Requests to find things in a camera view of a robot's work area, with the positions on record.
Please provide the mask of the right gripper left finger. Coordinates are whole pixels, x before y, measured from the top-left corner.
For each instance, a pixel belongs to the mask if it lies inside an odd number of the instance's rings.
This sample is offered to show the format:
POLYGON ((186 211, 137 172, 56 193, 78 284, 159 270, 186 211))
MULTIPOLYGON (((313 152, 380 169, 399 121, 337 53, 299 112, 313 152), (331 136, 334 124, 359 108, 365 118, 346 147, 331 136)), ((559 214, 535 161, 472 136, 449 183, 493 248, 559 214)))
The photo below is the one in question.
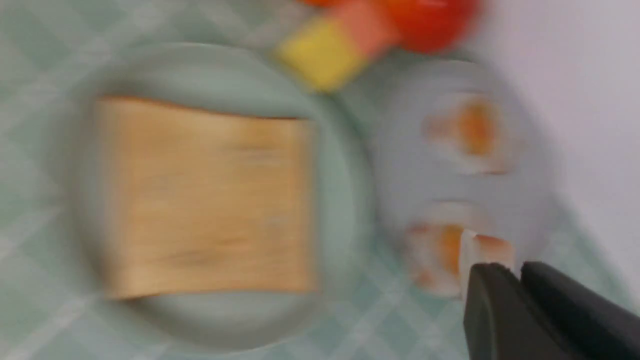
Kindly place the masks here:
POLYGON ((463 326, 471 360, 584 360, 551 325, 508 268, 476 263, 469 273, 463 326))

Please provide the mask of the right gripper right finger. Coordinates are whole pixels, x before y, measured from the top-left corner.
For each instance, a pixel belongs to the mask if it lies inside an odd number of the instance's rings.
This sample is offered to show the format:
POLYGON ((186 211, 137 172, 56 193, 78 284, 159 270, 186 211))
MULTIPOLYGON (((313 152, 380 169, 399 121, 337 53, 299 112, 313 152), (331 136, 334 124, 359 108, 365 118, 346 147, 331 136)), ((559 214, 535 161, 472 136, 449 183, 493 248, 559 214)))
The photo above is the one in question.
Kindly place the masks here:
POLYGON ((637 314, 544 262, 525 262, 520 282, 555 330, 586 359, 640 358, 637 314))

